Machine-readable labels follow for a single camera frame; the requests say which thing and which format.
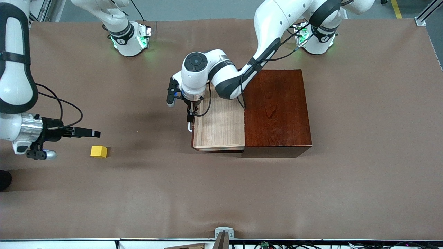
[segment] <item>wooden block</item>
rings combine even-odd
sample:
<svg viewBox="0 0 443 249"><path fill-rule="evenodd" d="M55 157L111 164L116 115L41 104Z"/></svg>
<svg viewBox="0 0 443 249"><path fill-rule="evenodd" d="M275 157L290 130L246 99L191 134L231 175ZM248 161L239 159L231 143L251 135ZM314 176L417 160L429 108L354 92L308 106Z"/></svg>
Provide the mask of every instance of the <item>wooden block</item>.
<svg viewBox="0 0 443 249"><path fill-rule="evenodd" d="M245 148L244 110L237 100L222 99L211 86L212 100L208 113L195 117L192 147L197 151L236 151ZM198 113L209 104L209 87Z"/></svg>
<svg viewBox="0 0 443 249"><path fill-rule="evenodd" d="M209 104L209 89L199 113ZM212 88L209 112L196 117L192 147L243 150L243 157L297 157L312 146L301 70L262 70L245 90L246 110Z"/></svg>
<svg viewBox="0 0 443 249"><path fill-rule="evenodd" d="M242 157L297 157L312 146L301 70L263 70L244 94Z"/></svg>
<svg viewBox="0 0 443 249"><path fill-rule="evenodd" d="M91 148L91 157L106 158L108 156L108 148L103 145L94 145Z"/></svg>

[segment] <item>cable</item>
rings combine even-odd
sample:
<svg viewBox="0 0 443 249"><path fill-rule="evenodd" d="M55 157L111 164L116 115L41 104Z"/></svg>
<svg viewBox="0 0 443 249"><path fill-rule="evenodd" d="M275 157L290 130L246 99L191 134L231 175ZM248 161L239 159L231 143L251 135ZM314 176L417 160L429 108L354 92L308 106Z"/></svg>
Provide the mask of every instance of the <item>cable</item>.
<svg viewBox="0 0 443 249"><path fill-rule="evenodd" d="M272 246L274 246L273 244L276 244L276 245L278 245L281 249L284 249L283 245L280 244L280 243L277 243L276 241L269 241L269 244L272 245Z"/></svg>
<svg viewBox="0 0 443 249"><path fill-rule="evenodd" d="M294 37L297 33L299 33L300 31L302 31L304 28L306 28L309 25L309 23L307 23L305 26L301 27L299 30L297 30L294 34L290 35L285 41L283 41L281 43L281 45L285 44L289 39L291 39L292 37Z"/></svg>
<svg viewBox="0 0 443 249"><path fill-rule="evenodd" d="M206 111L203 114L194 114L194 116L196 117L202 117L204 115L206 115L206 113L208 113L209 108L211 107L211 101L212 101L212 93L211 93L211 86L209 86L209 104L208 104L208 109L206 109Z"/></svg>
<svg viewBox="0 0 443 249"><path fill-rule="evenodd" d="M45 96L45 97L48 97L48 98L56 99L56 100L59 100L59 101L61 101L61 102L67 103L68 105L70 105L70 106L74 107L75 109L77 109L77 111L80 113L80 118L79 118L76 122L74 122L74 123L72 123L72 124L68 124L68 125L60 126L60 127L51 127L51 128L49 128L49 130L56 130L56 129L64 129L64 128L68 128L68 127L71 127L71 126L73 126L73 125L76 125L76 124L80 123L80 121L83 119L83 112L82 112L82 110L80 110L80 108L78 108L76 105L74 105L74 104L72 104L72 103L70 103L70 102L68 102L68 101L66 101L66 100L64 100L64 99L57 98L57 97L53 97L53 96L51 96L51 95L47 95L47 94L44 94L44 93L41 93L41 92L39 92L39 94L41 94L41 95L43 95L43 96Z"/></svg>
<svg viewBox="0 0 443 249"><path fill-rule="evenodd" d="M243 74L240 76L240 91L241 91L241 98L243 99L243 104L240 102L240 98L237 96L238 103L240 103L241 107L243 109L246 109L246 100L245 100L245 94L243 93Z"/></svg>
<svg viewBox="0 0 443 249"><path fill-rule="evenodd" d="M288 33L291 34L291 35L294 34L294 33L292 33L291 31L289 31L289 29L287 29L286 32L288 32Z"/></svg>
<svg viewBox="0 0 443 249"><path fill-rule="evenodd" d="M298 243L300 243L302 245L307 245L307 246L310 246L310 247L314 247L315 249L322 249L322 248L320 248L320 247L318 247L318 246L316 246L316 245L314 245L312 243L309 243L309 242L299 241Z"/></svg>
<svg viewBox="0 0 443 249"><path fill-rule="evenodd" d="M259 62L274 62L274 61L278 61L278 60L281 60L281 59L284 59L284 58L290 56L290 55L293 54L295 51L296 51L296 50L293 50L291 53L289 53L289 54L287 54L287 55L285 55L285 56L282 56L282 57L280 57L280 58L276 58L276 59L265 59L265 60L261 60L261 61L259 61Z"/></svg>
<svg viewBox="0 0 443 249"><path fill-rule="evenodd" d="M304 245L295 245L295 247L292 247L292 248L297 248L297 247L303 247L304 249L311 249L311 248L304 246Z"/></svg>
<svg viewBox="0 0 443 249"><path fill-rule="evenodd" d="M131 3L134 5L134 7L136 8L136 10L137 10L138 13L140 14L141 20L144 21L144 18L143 18L143 16L141 15L140 10L138 10L138 8L137 8L137 6L136 6L136 4L134 3L133 0L131 0Z"/></svg>
<svg viewBox="0 0 443 249"><path fill-rule="evenodd" d="M391 249L392 247L399 246L399 245L402 245L402 244L418 246L421 249L426 249L425 246L422 246L422 245L414 243L414 242L408 242L408 241L399 242L399 243L397 243L395 245L391 245L391 246L376 246L376 245L370 246L370 245L365 245L365 244L357 243L355 245L362 246L362 247L354 247L354 248L355 249Z"/></svg>
<svg viewBox="0 0 443 249"><path fill-rule="evenodd" d="M62 106L62 102L58 99L57 95L51 89L49 89L49 87L47 87L45 85L38 84L38 83L36 83L36 85L40 86L40 87L43 87L44 89L48 90L54 97L57 98L58 105L60 106L60 120L62 120L63 119L63 106Z"/></svg>

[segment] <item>brown table surface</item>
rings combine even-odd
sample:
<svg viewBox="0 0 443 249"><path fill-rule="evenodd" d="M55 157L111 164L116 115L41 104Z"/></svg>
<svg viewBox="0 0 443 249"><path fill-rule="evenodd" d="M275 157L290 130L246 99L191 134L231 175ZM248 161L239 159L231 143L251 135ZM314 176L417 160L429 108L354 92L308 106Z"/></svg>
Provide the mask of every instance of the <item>brown table surface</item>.
<svg viewBox="0 0 443 249"><path fill-rule="evenodd" d="M166 89L192 51L220 48L243 66L253 21L152 25L151 49L125 58L101 23L33 24L35 81L102 138L46 143L59 158L39 162L2 142L14 180L0 194L1 238L209 237L224 225L245 238L441 239L443 73L425 27L344 20L327 54L270 62L303 70L313 147L242 159L192 149L185 105L168 108ZM65 109L66 123L77 118ZM41 97L32 111L57 117L58 105ZM90 158L99 144L109 158Z"/></svg>

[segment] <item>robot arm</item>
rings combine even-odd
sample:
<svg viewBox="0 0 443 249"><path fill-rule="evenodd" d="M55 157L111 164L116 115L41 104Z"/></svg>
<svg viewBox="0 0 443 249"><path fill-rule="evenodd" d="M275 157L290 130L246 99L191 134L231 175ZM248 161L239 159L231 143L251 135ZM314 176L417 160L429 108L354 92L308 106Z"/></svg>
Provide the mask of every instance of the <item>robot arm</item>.
<svg viewBox="0 0 443 249"><path fill-rule="evenodd" d="M374 0L343 1L349 1L354 5L352 9L358 12L366 11L374 2ZM249 62L237 70L222 50L188 54L183 61L182 70L170 79L168 106L174 106L177 98L184 100L188 105L188 122L193 122L193 115L196 114L196 107L204 97L207 82L214 85L222 98L238 97L241 89L246 88L279 49L281 36L296 20L303 16L315 27L324 27L328 24L338 26L343 19L341 4L340 0L265 0L254 16L258 46ZM335 35L336 27L325 29ZM315 41L310 39L303 45L307 46L313 40Z"/></svg>
<svg viewBox="0 0 443 249"><path fill-rule="evenodd" d="M100 137L100 132L64 127L61 120L26 113L37 101L31 75L29 0L0 0L0 139L12 141L14 153L35 160L50 160L54 151L46 141L64 137Z"/></svg>
<svg viewBox="0 0 443 249"><path fill-rule="evenodd" d="M120 9L129 5L130 0L71 0L80 8L103 22L111 40L123 56L135 56L148 48L151 27L130 22Z"/></svg>
<svg viewBox="0 0 443 249"><path fill-rule="evenodd" d="M37 102L25 13L26 1L0 0L0 113L26 112Z"/></svg>
<svg viewBox="0 0 443 249"><path fill-rule="evenodd" d="M307 41L303 49L310 54L325 53L332 46L338 26L344 18L345 10L359 15L369 10L373 3L374 0L342 0L338 14L330 22L311 23L307 27L307 32L312 34L314 38Z"/></svg>

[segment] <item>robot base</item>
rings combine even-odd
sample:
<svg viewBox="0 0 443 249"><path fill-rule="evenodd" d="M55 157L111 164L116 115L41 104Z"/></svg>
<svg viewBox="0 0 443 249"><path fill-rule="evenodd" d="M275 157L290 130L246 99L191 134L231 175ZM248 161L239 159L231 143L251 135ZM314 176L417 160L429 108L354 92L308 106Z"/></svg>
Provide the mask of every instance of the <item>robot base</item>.
<svg viewBox="0 0 443 249"><path fill-rule="evenodd" d="M130 22L130 24L134 27L134 34L129 40L111 38L114 48L121 55L127 57L136 56L144 49L147 49L149 47L149 38L151 37L151 27L137 22Z"/></svg>
<svg viewBox="0 0 443 249"><path fill-rule="evenodd" d="M307 24L307 22L295 24L293 26L294 31L301 29L306 24ZM299 32L299 36L295 37L295 43L298 47L300 47L301 44L307 40L306 44L304 44L302 46L302 48L307 53L313 54L313 55L319 55L319 54L326 53L326 51L332 46L333 40L335 38L335 35L334 35L327 42L320 42L319 39L316 38L315 36L312 37L311 39L309 39L309 37L311 37L312 35L313 34L312 34L311 26L309 25L306 28L304 28L302 31Z"/></svg>

